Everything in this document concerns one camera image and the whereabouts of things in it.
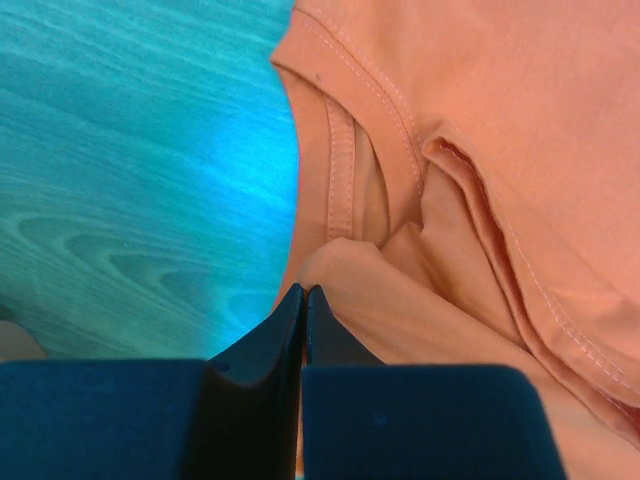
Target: orange fabric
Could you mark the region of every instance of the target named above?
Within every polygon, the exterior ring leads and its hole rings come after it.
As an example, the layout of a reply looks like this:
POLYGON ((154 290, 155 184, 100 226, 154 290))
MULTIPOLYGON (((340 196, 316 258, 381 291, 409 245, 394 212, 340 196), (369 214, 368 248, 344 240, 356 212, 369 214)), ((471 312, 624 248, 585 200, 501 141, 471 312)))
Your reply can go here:
POLYGON ((282 291, 388 363, 503 363, 569 476, 640 471, 640 7, 298 0, 282 291))

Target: wooden table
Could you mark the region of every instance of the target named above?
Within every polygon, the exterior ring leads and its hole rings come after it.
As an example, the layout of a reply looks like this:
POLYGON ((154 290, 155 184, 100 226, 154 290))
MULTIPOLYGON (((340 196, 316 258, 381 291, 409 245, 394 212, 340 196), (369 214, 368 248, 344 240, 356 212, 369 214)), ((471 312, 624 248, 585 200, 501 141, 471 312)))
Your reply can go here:
POLYGON ((51 357, 210 356, 267 314, 291 2, 0 2, 0 304, 51 357))

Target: seam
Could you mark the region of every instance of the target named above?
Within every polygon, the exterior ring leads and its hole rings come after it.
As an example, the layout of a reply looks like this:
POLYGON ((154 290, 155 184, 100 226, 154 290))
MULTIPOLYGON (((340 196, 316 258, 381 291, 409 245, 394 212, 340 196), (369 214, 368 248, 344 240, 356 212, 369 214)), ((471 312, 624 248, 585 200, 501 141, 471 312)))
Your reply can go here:
POLYGON ((334 129, 333 109, 329 99, 324 97, 324 104, 327 107, 327 117, 329 119, 329 136, 331 137, 331 147, 329 157, 331 158, 329 166, 329 221, 327 225, 327 240, 333 238, 333 191, 335 186, 335 174, 336 174, 336 135, 334 129))
MULTIPOLYGON (((478 183, 480 185, 480 189, 482 190, 482 193, 484 194, 485 197, 485 201, 487 202, 487 204, 489 204, 489 196, 487 195, 487 191, 484 187, 484 183, 482 182, 482 180, 480 179, 478 173, 471 167, 471 165, 469 165, 469 163, 467 163, 466 161, 464 161, 463 159, 461 159, 457 152, 455 152, 453 149, 451 148, 445 148, 448 152, 450 152, 453 156, 453 158, 455 158, 458 162, 460 162, 462 165, 464 165, 465 167, 467 167, 472 174, 474 175, 474 177, 478 180, 478 183)), ((619 373, 621 376, 624 376, 625 373, 624 371, 622 371, 615 363, 613 363, 609 358, 607 358, 607 356, 601 352, 594 344, 593 342, 591 342, 577 327, 576 325, 573 323, 573 321, 571 320, 571 317, 569 317, 569 315, 562 310, 562 312, 564 313, 564 318, 566 319, 566 321, 571 325, 571 327, 573 328, 573 330, 575 331, 575 333, 577 335, 573 335, 568 329, 567 326, 565 325, 565 322, 562 322, 560 320, 560 317, 558 316, 558 313, 556 312, 556 309, 553 308, 553 305, 551 304, 551 299, 549 298, 549 296, 547 295, 547 292, 545 291, 544 287, 542 287, 542 285, 540 284, 540 282, 538 281, 538 277, 536 276, 535 272, 533 271, 533 267, 531 265, 531 263, 529 262, 529 259, 527 258, 527 256, 524 254, 524 252, 522 251, 522 247, 520 245, 520 242, 518 240, 518 237, 516 236, 515 232, 513 231, 513 227, 511 226, 511 223, 509 223, 509 220, 507 220, 506 218, 504 219, 504 222, 509 230, 509 233, 511 235, 511 237, 513 238, 516 247, 518 249, 518 252, 520 253, 520 256, 522 257, 522 259, 524 260, 527 269, 529 270, 529 273, 531 274, 531 277, 534 281, 534 283, 536 284, 536 287, 538 288, 538 290, 540 291, 540 293, 542 294, 542 296, 544 297, 549 310, 551 311, 551 314, 553 316, 553 318, 555 319, 556 323, 558 324, 558 326, 565 332, 565 334, 567 334, 579 347, 580 349, 587 355, 587 357, 600 369, 602 370, 609 378, 611 378, 614 382, 622 385, 623 387, 631 390, 634 393, 640 394, 640 391, 638 391, 637 389, 635 389, 633 386, 629 385, 627 382, 625 382, 624 380, 622 380, 621 378, 619 378, 618 376, 614 376, 611 374, 611 372, 609 372, 609 370, 602 365, 601 362, 599 362, 592 354, 592 352, 589 351, 589 349, 583 345, 583 343, 580 341, 580 338, 582 338, 584 341, 586 341, 589 346, 591 346, 591 348, 599 354, 600 357, 602 357, 602 359, 604 359, 607 363, 609 363, 611 366, 613 366, 619 373)), ((550 294, 553 297, 553 300, 555 301, 555 303, 557 305, 560 305, 560 303, 558 302, 558 300, 555 298, 555 296, 553 294, 550 294)))
POLYGON ((629 414, 629 412, 627 412, 624 408, 622 408, 620 405, 618 405, 616 402, 614 402, 613 400, 611 400, 609 398, 608 395, 606 395, 604 392, 602 392, 601 390, 598 390, 597 388, 595 389, 596 392, 598 392, 600 395, 602 395, 604 397, 604 399, 609 402, 611 405, 613 405, 615 408, 617 408, 620 413, 622 413, 625 417, 627 417, 627 419, 633 424, 633 425, 637 425, 636 420, 629 414))
POLYGON ((353 176, 356 168, 355 144, 356 135, 353 127, 353 119, 349 118, 349 182, 347 184, 347 233, 353 238, 353 176))
POLYGON ((377 68, 375 65, 373 65, 373 63, 371 63, 371 60, 369 60, 369 58, 367 58, 367 56, 362 53, 362 51, 360 49, 358 49, 358 47, 355 46, 355 44, 351 41, 351 39, 344 33, 343 30, 341 30, 334 22, 333 20, 331 20, 331 18, 329 18, 322 10, 320 10, 320 8, 314 3, 311 2, 311 9, 317 13, 324 21, 326 21, 329 26, 331 26, 331 28, 333 28, 338 35, 340 35, 345 43, 347 45, 349 45, 349 47, 351 47, 351 51, 353 53, 355 53, 360 60, 367 66, 369 67, 369 69, 373 70, 376 74, 378 74, 380 77, 382 77, 387 84, 391 87, 391 89, 395 92, 397 98, 400 100, 400 102, 402 103, 402 106, 404 107, 405 110, 405 114, 407 115, 407 118, 409 120, 409 125, 411 127, 411 134, 415 137, 415 139, 418 142, 417 148, 420 148, 420 143, 421 143, 421 139, 420 139, 420 135, 418 135, 418 129, 416 128, 416 124, 413 120, 413 115, 411 115, 411 110, 409 109, 409 105, 407 105, 407 102, 405 101, 404 97, 402 96, 402 94, 400 93, 400 91, 398 90, 398 88, 394 85, 394 83, 389 80, 389 77, 387 77, 384 73, 382 73, 380 71, 379 68, 377 68))
MULTIPOLYGON (((396 125, 396 128, 398 129, 398 131, 400 132, 400 137, 402 139, 402 143, 404 145, 404 148, 406 150, 407 156, 409 157, 410 160, 410 164, 411 164, 411 169, 413 171, 413 176, 414 176, 414 180, 416 183, 416 189, 415 189, 415 194, 418 198, 418 201, 420 201, 421 198, 421 173, 417 167, 417 157, 415 156, 415 152, 413 152, 413 148, 409 145, 409 142, 407 141, 407 131, 406 128, 403 128, 403 126, 400 124, 400 122, 398 122, 398 118, 397 116, 400 116, 400 118, 402 118, 402 115, 396 111, 396 114, 394 114, 393 109, 391 108, 391 106, 389 105, 391 103, 391 105, 394 105, 393 102, 391 102, 391 99, 389 98, 389 102, 387 100, 384 99, 384 97, 382 95, 380 95, 380 92, 378 90, 376 90, 376 88, 371 84, 371 82, 365 77, 363 76, 360 72, 358 72, 358 70, 356 70, 356 68, 349 62, 349 60, 347 60, 347 58, 342 55, 342 53, 340 53, 336 47, 329 42, 329 40, 327 40, 327 38, 320 32, 318 31, 313 25, 311 25, 311 23, 309 22, 309 20, 307 18, 304 19, 304 26, 307 27, 311 32, 313 32, 318 38, 320 38, 320 40, 322 40, 331 50, 333 50, 336 55, 338 55, 342 61, 347 65, 347 67, 349 67, 351 69, 351 71, 353 73, 355 73, 358 78, 360 78, 362 81, 364 81, 364 83, 369 87, 369 89, 371 89, 371 91, 373 93, 376 94, 376 96, 380 99, 380 101, 382 102, 382 104, 385 106, 385 108, 387 109, 387 112, 391 115, 391 118, 393 118, 393 122, 396 125)), ((385 90, 380 87, 380 85, 378 85, 378 87, 383 91, 383 93, 385 93, 385 95, 388 97, 388 94, 385 92, 385 90)))

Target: teal wooden surface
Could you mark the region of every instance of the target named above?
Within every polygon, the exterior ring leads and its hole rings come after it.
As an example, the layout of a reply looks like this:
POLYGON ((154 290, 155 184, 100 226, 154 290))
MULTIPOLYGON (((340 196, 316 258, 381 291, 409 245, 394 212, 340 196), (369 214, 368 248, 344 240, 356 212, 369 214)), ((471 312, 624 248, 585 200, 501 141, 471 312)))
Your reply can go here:
POLYGON ((51 357, 202 357, 270 309, 291 0, 0 0, 0 304, 51 357))

